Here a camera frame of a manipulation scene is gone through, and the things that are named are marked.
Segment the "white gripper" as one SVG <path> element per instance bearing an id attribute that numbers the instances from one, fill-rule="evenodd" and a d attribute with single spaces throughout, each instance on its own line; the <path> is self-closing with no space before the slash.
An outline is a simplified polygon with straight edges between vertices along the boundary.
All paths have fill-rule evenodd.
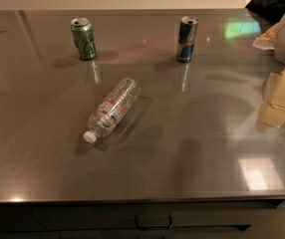
<path id="1" fill-rule="evenodd" d="M 273 50 L 275 58 L 285 64 L 285 14 L 265 33 L 257 37 L 253 47 Z M 263 128 L 279 128 L 285 122 L 285 69 L 271 73 L 266 81 L 263 104 L 258 113 L 258 124 Z"/>

